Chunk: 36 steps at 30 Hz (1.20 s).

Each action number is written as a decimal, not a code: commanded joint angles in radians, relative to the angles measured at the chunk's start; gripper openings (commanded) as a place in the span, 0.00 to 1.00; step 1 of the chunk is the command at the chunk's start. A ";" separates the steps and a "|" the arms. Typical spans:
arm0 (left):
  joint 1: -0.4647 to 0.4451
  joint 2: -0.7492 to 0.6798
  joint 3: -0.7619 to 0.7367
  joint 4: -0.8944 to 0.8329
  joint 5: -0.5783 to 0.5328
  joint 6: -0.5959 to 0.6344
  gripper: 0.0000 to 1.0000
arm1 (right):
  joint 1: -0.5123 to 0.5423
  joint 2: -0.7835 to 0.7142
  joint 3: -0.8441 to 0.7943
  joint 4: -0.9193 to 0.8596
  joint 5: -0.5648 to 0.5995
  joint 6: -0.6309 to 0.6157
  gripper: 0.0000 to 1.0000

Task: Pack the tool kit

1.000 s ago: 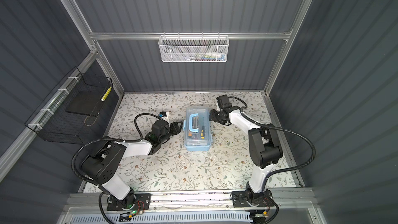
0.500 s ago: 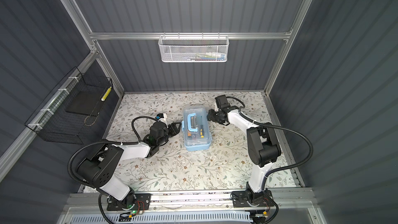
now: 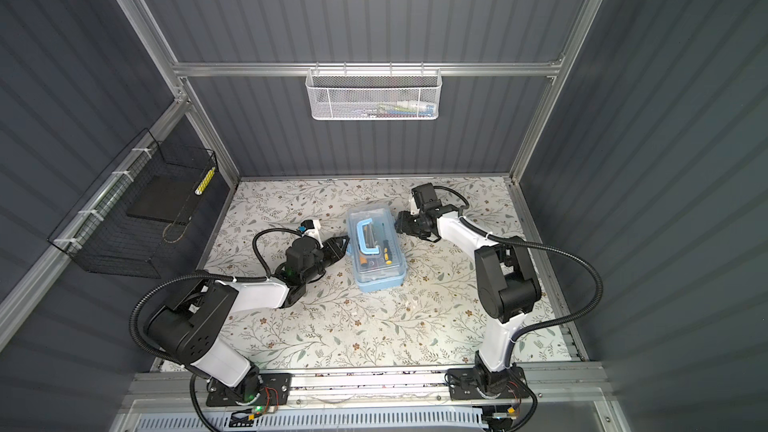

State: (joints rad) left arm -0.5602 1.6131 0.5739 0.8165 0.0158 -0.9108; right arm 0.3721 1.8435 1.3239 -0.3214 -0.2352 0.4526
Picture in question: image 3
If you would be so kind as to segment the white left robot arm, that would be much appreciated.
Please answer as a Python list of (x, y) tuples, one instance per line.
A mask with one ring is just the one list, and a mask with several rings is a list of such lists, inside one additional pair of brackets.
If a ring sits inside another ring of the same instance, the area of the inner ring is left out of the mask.
[(143, 298), (134, 308), (129, 327), (135, 341), (153, 355), (236, 391), (255, 395), (260, 388), (258, 367), (220, 337), (227, 319), (236, 313), (287, 309), (324, 277), (327, 268), (344, 258), (350, 238), (323, 242), (298, 237), (273, 274), (238, 278), (205, 272), (180, 277), (168, 287), (180, 287), (147, 320), (138, 325)]

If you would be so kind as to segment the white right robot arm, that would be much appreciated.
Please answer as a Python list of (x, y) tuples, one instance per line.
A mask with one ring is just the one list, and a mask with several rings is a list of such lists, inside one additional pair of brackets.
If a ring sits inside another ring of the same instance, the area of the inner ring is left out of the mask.
[(475, 354), (473, 382), (480, 394), (498, 395), (513, 370), (515, 334), (542, 297), (530, 254), (523, 246), (494, 239), (467, 219), (468, 200), (449, 187), (416, 186), (411, 189), (410, 206), (410, 211), (397, 215), (397, 233), (433, 243), (446, 240), (473, 260), (478, 300), (488, 315)]

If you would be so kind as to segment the yellow black screwdriver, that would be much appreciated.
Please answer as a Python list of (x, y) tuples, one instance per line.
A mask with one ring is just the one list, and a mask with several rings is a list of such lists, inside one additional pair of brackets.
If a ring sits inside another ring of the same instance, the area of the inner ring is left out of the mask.
[(384, 263), (386, 265), (392, 265), (393, 259), (392, 259), (391, 248), (388, 240), (383, 241), (382, 249), (383, 249), (382, 255), (383, 255)]

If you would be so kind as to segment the blue plastic tool box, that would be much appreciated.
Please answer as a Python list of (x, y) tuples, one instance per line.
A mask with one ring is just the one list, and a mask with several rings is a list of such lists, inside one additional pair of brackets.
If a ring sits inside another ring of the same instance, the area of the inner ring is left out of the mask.
[[(364, 293), (401, 286), (407, 276), (403, 254), (391, 209), (383, 203), (351, 208), (346, 217), (350, 243), (347, 255), (353, 264), (355, 283)], [(388, 240), (392, 265), (383, 261), (383, 241)]]

